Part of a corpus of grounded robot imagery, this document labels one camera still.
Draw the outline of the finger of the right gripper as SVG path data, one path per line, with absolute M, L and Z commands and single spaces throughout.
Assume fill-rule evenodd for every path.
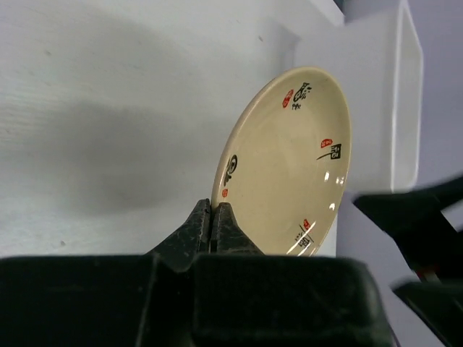
M 462 268 L 462 231 L 442 210 L 462 201 L 462 177 L 410 192 L 363 194 L 353 204 L 389 235 L 414 271 Z
M 406 282 L 393 287 L 445 346 L 462 346 L 462 283 Z

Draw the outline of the beige round plate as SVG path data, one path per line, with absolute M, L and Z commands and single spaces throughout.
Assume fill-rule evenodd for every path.
M 216 170 L 211 207 L 230 204 L 264 254 L 312 256 L 338 212 L 351 148 L 338 82 L 317 67 L 290 69 L 239 117 Z

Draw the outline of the white plastic bin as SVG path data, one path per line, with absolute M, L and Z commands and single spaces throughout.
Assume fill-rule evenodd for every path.
M 351 192 L 394 192 L 417 181 L 423 52 L 408 1 L 347 1 L 345 24 L 302 39 L 294 65 L 335 77 L 352 120 Z

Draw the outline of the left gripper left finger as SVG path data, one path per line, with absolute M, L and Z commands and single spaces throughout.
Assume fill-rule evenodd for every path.
M 211 204 L 146 254 L 1 259 L 3 346 L 191 346 L 188 270 Z

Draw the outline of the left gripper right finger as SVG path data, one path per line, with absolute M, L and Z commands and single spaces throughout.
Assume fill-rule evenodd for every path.
M 367 266 L 349 258 L 201 254 L 193 263 L 197 346 L 392 346 Z

